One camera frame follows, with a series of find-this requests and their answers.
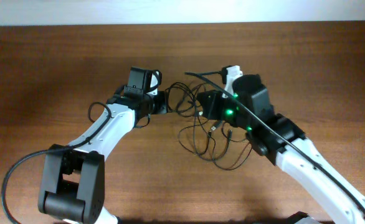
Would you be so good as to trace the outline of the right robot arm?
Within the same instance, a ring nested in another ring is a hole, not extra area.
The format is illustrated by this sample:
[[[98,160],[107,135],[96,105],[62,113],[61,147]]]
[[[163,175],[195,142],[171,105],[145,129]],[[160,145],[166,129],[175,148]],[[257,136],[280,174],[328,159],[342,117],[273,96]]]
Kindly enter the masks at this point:
[[[320,154],[293,121],[274,112],[259,75],[243,75],[225,87],[198,94],[205,118],[246,131],[252,149],[295,179],[335,223],[365,223],[365,196]]]

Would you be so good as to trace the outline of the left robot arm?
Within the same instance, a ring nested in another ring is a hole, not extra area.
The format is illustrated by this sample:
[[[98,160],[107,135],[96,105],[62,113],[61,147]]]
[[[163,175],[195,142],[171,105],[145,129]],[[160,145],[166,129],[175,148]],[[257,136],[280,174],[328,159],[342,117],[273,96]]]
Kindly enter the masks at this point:
[[[133,67],[128,83],[103,103],[100,117],[66,146],[45,156],[38,209],[67,223],[118,223],[104,206],[105,161],[141,118],[165,114],[167,95],[158,91],[159,70]]]

